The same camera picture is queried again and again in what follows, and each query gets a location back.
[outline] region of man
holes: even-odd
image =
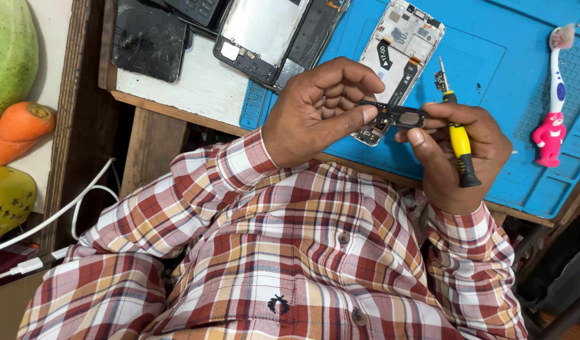
[[[373,119],[355,103],[383,90],[335,59],[293,77],[262,129],[174,158],[45,275],[20,339],[525,338],[513,249],[482,203],[512,150],[487,111],[427,104],[425,129],[395,136],[425,170],[426,258],[412,190],[313,160]],[[458,185],[449,120],[481,186]],[[183,252],[166,290],[161,259]]]

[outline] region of shirt cuff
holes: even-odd
[[[216,158],[215,169],[209,167],[209,175],[220,175],[232,189],[242,191],[278,170],[264,147],[259,127],[223,147]]]
[[[450,215],[430,205],[428,219],[434,231],[450,247],[471,249],[483,246],[495,228],[490,211],[483,202],[475,212],[466,215]]]

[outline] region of keypad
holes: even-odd
[[[199,24],[207,26],[212,19],[219,0],[176,0],[178,6],[185,5],[183,11]]]

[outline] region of pink toy figure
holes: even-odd
[[[558,166],[558,152],[563,144],[567,129],[563,125],[562,112],[549,112],[541,127],[534,131],[534,142],[540,148],[540,158],[536,162],[543,166]]]

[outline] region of screwdriver handle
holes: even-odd
[[[443,102],[456,104],[458,103],[458,98],[453,91],[446,91],[443,93]],[[460,187],[470,188],[481,185],[481,181],[475,175],[473,157],[471,156],[471,143],[468,140],[467,130],[461,124],[450,123],[450,138],[454,153],[456,158],[458,158]]]
[[[458,104],[458,98],[452,90],[445,91],[443,92],[443,103]]]

